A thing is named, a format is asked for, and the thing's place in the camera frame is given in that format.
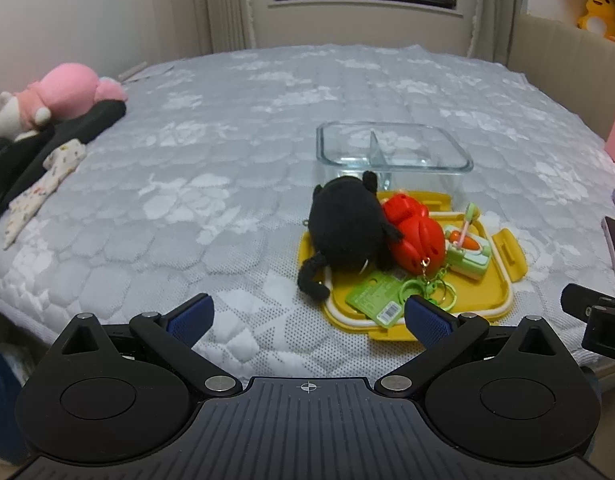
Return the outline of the yellow container lid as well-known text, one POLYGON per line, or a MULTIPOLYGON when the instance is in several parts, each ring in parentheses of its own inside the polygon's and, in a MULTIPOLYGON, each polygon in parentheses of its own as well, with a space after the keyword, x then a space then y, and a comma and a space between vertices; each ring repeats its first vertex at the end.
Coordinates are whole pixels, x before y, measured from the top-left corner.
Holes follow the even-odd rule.
POLYGON ((317 280, 330 290, 321 310, 333 326, 373 340, 414 341, 404 314, 413 295, 449 314, 473 312, 491 323, 513 310, 513 284, 528 265, 512 232, 490 234, 474 203, 452 211, 446 194, 380 192, 378 198, 404 232, 394 252, 397 263, 385 272, 373 264, 319 271, 317 280))

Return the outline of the green packaged keychain card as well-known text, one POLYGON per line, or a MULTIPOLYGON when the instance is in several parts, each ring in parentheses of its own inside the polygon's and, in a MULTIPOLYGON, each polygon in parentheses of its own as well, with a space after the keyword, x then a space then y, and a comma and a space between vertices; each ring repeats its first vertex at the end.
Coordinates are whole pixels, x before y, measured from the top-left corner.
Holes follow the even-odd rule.
POLYGON ((411 296, 422 296, 444 311, 452 311, 457 303, 456 289, 444 281, 443 271, 434 278, 424 278, 403 270, 371 272, 352 288, 345 302, 381 328, 391 328, 402 320, 405 302, 411 296))

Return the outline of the green carrot toy keychain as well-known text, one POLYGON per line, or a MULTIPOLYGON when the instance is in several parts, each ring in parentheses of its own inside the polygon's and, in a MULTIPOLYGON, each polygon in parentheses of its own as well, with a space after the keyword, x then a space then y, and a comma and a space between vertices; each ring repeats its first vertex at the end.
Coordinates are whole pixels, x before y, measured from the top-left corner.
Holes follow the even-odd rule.
POLYGON ((492 259, 491 243, 484 237, 471 234, 469 228, 480 217, 480 210, 475 203, 469 203, 463 223, 457 226, 445 226, 445 263, 455 273, 481 281, 489 269, 492 259))

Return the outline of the red plastic pig toy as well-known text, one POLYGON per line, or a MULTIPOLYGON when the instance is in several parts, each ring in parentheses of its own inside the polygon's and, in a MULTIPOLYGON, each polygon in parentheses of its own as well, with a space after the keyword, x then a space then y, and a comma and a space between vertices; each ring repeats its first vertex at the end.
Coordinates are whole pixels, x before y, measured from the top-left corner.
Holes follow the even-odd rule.
POLYGON ((390 243, 395 262, 405 271, 432 276, 445 261, 445 236, 441 224, 430 217, 425 205, 404 193, 391 196, 382 204, 385 218, 402 238, 390 243))

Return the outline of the black plush cat toy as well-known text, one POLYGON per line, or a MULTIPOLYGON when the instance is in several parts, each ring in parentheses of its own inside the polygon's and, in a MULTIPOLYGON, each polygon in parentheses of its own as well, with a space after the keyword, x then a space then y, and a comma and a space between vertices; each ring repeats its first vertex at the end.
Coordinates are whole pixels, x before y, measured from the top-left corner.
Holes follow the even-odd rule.
POLYGON ((369 170, 359 178, 343 176, 315 186, 307 218, 315 254, 298 273, 298 287, 309 298, 330 296, 328 286, 315 281, 325 268, 362 270, 373 263, 387 271, 395 265, 390 245, 403 234, 388 221, 377 192, 377 174, 369 170))

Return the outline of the white patterned cloth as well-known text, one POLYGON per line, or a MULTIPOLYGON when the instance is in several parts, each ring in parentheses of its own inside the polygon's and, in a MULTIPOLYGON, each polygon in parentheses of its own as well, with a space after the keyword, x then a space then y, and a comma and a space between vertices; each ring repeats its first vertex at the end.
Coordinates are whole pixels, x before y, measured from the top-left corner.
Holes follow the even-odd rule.
POLYGON ((86 157, 86 146, 78 139, 55 148, 44 159, 44 174, 30 188, 24 190, 8 205, 8 221, 3 249, 14 244, 19 233, 36 215, 44 202, 55 192, 69 174, 72 174, 86 157))

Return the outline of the black garment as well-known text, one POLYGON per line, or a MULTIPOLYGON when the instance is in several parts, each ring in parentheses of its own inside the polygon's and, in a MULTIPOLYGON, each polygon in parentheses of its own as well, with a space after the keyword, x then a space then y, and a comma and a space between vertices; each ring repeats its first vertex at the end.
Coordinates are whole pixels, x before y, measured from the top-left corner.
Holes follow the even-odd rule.
POLYGON ((87 144, 125 116, 121 101, 102 101, 83 116, 50 125, 23 140, 0 136, 0 218, 9 203, 42 177, 46 157, 72 139, 87 144))

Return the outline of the beige headboard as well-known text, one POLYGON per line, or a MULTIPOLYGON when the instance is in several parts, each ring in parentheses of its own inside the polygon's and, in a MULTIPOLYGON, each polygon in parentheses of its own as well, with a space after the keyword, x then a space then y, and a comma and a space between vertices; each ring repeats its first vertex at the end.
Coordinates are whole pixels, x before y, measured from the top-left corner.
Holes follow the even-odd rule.
POLYGON ((597 136, 606 140, 615 119, 615 44, 562 22, 522 14, 516 19, 509 70, 523 73, 597 136))

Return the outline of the pink plush toy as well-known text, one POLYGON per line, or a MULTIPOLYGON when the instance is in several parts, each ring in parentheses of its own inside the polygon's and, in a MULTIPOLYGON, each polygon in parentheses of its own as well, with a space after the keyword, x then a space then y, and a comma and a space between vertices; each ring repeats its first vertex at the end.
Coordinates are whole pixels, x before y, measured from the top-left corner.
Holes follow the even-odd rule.
POLYGON ((20 92, 1 93, 0 136, 15 140, 53 122, 80 117, 102 101, 127 100, 119 81, 99 77, 84 64, 60 64, 20 92))

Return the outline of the yellow duck plush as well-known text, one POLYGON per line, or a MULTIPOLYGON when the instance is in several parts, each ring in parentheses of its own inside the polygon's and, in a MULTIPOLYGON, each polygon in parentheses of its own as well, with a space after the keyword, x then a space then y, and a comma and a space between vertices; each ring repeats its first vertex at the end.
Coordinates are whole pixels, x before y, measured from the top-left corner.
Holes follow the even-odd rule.
POLYGON ((615 43, 615 4, 612 0, 587 0, 577 27, 615 43))

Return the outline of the beige curtain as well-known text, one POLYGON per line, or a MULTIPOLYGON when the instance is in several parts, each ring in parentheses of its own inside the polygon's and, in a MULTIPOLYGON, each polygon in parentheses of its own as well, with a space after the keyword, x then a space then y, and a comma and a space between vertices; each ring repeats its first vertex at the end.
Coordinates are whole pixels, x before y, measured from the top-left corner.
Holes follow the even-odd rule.
POLYGON ((213 53, 257 47, 251 0, 206 0, 213 53))

